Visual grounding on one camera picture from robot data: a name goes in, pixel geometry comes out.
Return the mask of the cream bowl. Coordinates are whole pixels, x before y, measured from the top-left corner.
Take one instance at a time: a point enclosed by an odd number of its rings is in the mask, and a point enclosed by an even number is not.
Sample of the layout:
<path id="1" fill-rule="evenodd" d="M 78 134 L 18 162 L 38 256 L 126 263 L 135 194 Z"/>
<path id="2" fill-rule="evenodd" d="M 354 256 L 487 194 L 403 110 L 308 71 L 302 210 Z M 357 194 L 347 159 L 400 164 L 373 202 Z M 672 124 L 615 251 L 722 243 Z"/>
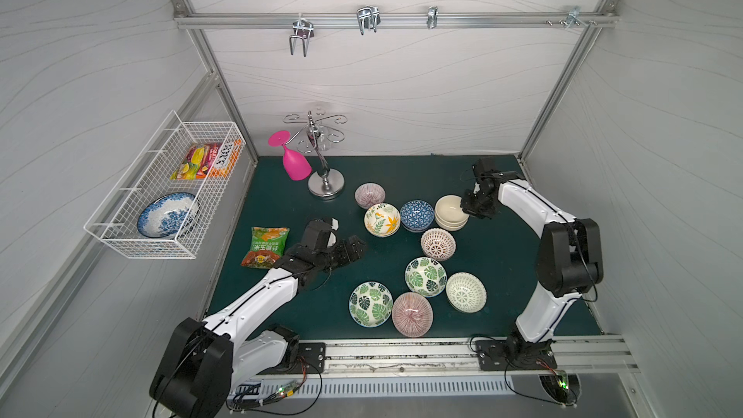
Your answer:
<path id="1" fill-rule="evenodd" d="M 468 221 L 469 215 L 462 210 L 462 198 L 458 195 L 445 195 L 435 203 L 435 220 L 447 226 L 459 226 Z"/>
<path id="2" fill-rule="evenodd" d="M 439 217 L 435 218 L 435 222 L 437 222 L 440 228 L 443 228 L 444 230 L 447 230 L 447 231 L 461 230 L 467 224 L 467 220 L 463 220 L 462 222 L 449 222 Z"/>

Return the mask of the yellow leaf pattern bowl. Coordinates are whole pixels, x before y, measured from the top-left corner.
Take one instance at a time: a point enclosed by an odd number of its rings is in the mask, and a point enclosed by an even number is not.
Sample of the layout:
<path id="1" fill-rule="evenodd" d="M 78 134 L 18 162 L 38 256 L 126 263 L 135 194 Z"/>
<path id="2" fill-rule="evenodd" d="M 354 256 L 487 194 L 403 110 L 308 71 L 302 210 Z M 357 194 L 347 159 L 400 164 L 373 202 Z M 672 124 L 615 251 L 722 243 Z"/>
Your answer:
<path id="1" fill-rule="evenodd" d="M 365 213 L 364 225 L 373 236 L 386 238 L 394 235 L 401 226 L 401 214 L 397 207 L 389 203 L 371 206 Z"/>

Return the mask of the blue triangle pattern bowl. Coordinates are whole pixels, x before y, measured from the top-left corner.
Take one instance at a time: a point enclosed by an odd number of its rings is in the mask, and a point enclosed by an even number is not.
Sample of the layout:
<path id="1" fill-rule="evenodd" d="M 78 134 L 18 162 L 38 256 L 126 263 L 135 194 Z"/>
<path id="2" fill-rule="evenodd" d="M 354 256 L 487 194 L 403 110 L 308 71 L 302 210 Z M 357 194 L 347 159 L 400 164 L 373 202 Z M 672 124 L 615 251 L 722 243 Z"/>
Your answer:
<path id="1" fill-rule="evenodd" d="M 424 200 L 408 201 L 400 209 L 402 226 L 415 233 L 426 231 L 435 220 L 435 209 Z"/>

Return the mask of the green leaf bowl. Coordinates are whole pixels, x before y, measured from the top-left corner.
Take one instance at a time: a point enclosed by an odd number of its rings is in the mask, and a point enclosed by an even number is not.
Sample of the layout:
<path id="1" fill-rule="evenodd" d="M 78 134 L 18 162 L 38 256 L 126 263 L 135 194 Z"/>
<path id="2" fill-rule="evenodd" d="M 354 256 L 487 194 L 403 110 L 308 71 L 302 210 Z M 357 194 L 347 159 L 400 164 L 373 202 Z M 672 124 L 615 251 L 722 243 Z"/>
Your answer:
<path id="1" fill-rule="evenodd" d="M 406 265 L 404 280 L 410 291 L 432 298 L 445 290 L 448 274 L 437 260 L 417 257 Z"/>
<path id="2" fill-rule="evenodd" d="M 384 284 L 364 282 L 350 294 L 348 311 L 358 325 L 375 328 L 389 319 L 393 304 L 393 295 Z"/>

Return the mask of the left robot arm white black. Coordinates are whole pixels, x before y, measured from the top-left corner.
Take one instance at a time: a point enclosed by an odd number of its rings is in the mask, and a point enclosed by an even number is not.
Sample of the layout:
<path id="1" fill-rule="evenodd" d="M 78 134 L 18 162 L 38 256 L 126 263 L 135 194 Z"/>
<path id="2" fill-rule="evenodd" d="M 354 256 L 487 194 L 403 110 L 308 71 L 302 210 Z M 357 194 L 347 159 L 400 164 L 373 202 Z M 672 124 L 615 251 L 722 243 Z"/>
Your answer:
<path id="1" fill-rule="evenodd" d="M 246 379 L 292 365 L 298 337 L 284 327 L 255 330 L 320 273 L 363 259 L 367 244 L 338 236 L 335 219 L 313 220 L 252 288 L 206 319 L 174 329 L 149 388 L 155 406 L 176 417 L 214 417 Z"/>

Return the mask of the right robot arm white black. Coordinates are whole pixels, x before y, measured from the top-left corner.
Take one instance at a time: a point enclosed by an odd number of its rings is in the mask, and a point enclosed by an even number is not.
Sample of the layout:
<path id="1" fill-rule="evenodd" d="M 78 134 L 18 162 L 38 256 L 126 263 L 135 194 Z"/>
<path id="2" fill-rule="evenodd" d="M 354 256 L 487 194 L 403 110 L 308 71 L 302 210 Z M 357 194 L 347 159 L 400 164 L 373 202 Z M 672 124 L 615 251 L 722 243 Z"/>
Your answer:
<path id="1" fill-rule="evenodd" d="M 504 343 L 504 353 L 511 362 L 545 354 L 569 309 L 604 278 L 599 224 L 560 209 L 522 174 L 498 170 L 493 159 L 477 160 L 472 172 L 475 185 L 462 197 L 464 213 L 485 219 L 506 207 L 540 238 L 537 286 Z"/>

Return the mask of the pink striped bowl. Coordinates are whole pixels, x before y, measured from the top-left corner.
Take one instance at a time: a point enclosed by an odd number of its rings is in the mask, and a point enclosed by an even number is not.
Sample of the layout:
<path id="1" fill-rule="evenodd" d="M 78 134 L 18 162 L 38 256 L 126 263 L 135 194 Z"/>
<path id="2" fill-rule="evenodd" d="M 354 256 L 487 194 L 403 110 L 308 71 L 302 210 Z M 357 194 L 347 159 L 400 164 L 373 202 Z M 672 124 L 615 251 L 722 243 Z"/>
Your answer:
<path id="1" fill-rule="evenodd" d="M 391 317 L 402 336 L 421 338 L 433 325 L 433 308 L 424 296 L 406 292 L 395 300 Z"/>
<path id="2" fill-rule="evenodd" d="M 377 183 L 365 183 L 356 189 L 354 199 L 362 209 L 368 210 L 370 207 L 385 201 L 385 189 Z"/>

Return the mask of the green leaf bowl front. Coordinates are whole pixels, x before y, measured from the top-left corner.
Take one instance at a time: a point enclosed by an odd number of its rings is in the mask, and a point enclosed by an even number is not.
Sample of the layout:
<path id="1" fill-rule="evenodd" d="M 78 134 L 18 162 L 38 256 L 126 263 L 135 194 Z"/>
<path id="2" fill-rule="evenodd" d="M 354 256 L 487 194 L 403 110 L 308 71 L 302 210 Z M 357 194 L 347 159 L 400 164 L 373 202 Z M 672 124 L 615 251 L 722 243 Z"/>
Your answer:
<path id="1" fill-rule="evenodd" d="M 350 294 L 348 311 L 358 325 L 375 328 L 389 319 L 393 304 L 393 295 L 384 284 L 364 282 Z"/>

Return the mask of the chrome glass holder stand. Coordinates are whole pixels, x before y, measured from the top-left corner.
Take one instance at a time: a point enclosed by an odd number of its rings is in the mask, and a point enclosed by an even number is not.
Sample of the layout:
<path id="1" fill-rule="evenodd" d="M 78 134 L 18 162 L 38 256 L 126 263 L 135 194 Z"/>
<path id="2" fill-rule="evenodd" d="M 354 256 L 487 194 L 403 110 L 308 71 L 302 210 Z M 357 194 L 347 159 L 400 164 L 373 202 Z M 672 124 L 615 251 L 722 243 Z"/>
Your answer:
<path id="1" fill-rule="evenodd" d="M 308 145 L 305 154 L 315 153 L 320 162 L 318 171 L 314 172 L 308 180 L 309 191 L 324 200 L 335 199 L 344 189 L 344 176 L 329 166 L 324 153 L 332 144 L 339 144 L 346 139 L 346 135 L 338 126 L 346 124 L 348 118 L 345 114 L 326 114 L 322 110 L 309 110 L 306 115 L 291 113 L 284 116 L 284 124 L 299 124 L 302 128 L 290 137 L 294 141 L 298 135 L 305 135 L 306 139 L 300 139 L 297 146 Z"/>

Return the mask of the green table mat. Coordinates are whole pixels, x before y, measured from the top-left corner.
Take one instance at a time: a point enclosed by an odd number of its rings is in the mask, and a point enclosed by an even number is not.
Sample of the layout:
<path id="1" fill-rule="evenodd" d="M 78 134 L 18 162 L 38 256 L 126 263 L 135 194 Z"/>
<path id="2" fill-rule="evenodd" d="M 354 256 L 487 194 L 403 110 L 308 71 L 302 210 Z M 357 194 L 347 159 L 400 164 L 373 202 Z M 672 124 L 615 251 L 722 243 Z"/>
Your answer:
<path id="1" fill-rule="evenodd" d="M 406 265 L 421 257 L 420 235 L 399 230 L 389 238 L 377 238 L 365 229 L 364 210 L 356 203 L 355 190 L 366 183 L 381 185 L 386 199 L 402 206 L 414 199 L 435 203 L 445 195 L 460 195 L 472 188 L 470 157 L 333 157 L 332 168 L 344 174 L 346 185 L 332 200 L 312 195 L 303 182 L 288 178 L 278 158 L 259 161 L 226 262 L 209 306 L 216 313 L 257 283 L 262 272 L 242 263 L 256 226 L 287 228 L 288 243 L 297 243 L 311 220 L 332 217 L 342 237 L 356 235 L 367 243 L 365 257 L 331 274 L 319 275 L 307 290 L 270 317 L 305 340 L 391 339 L 397 336 L 392 322 L 375 328 L 358 325 L 348 309 L 352 290 L 367 281 L 385 284 L 394 295 L 407 292 Z M 471 219 L 455 233 L 455 254 L 445 261 L 449 274 L 468 272 L 487 290 L 485 307 L 477 313 L 455 310 L 445 295 L 431 300 L 433 326 L 430 335 L 467 338 L 475 334 L 508 335 L 536 287 L 535 261 L 539 240 L 515 213 L 501 209 L 489 220 Z"/>

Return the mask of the pink plastic wine glass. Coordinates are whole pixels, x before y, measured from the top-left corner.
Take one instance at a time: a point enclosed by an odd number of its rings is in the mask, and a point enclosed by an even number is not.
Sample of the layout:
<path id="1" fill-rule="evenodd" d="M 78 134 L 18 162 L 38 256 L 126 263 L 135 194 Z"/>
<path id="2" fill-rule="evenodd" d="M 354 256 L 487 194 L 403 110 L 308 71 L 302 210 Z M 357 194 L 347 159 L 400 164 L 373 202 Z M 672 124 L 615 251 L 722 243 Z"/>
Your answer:
<path id="1" fill-rule="evenodd" d="M 313 173 L 307 158 L 298 151 L 289 148 L 294 136 L 289 131 L 278 131 L 271 135 L 268 144 L 271 147 L 282 147 L 282 165 L 292 181 L 302 181 Z"/>

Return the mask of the blue floral bowl in basket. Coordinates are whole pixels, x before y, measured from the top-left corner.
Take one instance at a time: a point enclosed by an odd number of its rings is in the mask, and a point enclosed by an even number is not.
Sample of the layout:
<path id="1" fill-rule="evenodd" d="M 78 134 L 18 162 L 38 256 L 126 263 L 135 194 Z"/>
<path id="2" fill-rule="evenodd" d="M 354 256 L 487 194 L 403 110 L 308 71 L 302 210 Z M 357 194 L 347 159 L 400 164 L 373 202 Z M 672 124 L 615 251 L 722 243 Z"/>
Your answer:
<path id="1" fill-rule="evenodd" d="M 185 236 L 199 222 L 199 202 L 190 193 L 165 195 L 149 204 L 137 219 L 137 230 L 153 239 Z"/>

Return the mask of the metal hook right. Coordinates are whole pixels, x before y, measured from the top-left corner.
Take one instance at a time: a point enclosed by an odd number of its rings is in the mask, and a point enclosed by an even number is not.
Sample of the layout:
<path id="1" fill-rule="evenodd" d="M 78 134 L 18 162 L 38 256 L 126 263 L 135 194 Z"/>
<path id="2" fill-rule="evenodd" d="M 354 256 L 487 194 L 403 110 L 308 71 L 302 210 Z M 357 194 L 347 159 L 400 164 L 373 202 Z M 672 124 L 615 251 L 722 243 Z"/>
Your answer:
<path id="1" fill-rule="evenodd" d="M 552 19 L 546 19 L 545 24 L 549 27 L 560 26 L 563 29 L 570 28 L 590 28 L 598 25 L 596 19 L 591 17 L 585 17 L 582 14 L 582 9 L 579 6 L 572 8 L 566 13 L 564 17 L 561 17 L 559 21 L 553 21 Z"/>

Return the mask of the double metal hook left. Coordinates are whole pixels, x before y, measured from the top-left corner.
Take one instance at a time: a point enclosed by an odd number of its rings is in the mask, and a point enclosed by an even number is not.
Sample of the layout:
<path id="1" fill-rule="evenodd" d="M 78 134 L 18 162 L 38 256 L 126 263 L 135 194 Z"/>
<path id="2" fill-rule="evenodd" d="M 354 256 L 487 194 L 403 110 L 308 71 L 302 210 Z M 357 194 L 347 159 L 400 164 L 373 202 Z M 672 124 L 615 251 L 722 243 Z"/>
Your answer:
<path id="1" fill-rule="evenodd" d="M 302 55 L 308 56 L 311 39 L 315 36 L 315 25 L 300 17 L 292 23 L 292 34 L 288 38 L 289 51 L 291 55 L 296 54 L 297 47 L 301 46 Z"/>

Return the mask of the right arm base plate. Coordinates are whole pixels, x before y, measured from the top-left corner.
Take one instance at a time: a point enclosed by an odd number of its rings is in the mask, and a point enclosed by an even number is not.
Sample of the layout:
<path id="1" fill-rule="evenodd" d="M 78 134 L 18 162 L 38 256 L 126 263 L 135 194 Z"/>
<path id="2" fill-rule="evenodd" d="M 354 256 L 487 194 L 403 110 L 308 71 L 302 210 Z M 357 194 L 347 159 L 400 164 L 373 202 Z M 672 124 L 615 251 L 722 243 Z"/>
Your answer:
<path id="1" fill-rule="evenodd" d="M 484 372 L 557 370 L 551 341 L 534 344 L 516 338 L 478 339 L 473 346 L 479 368 Z"/>

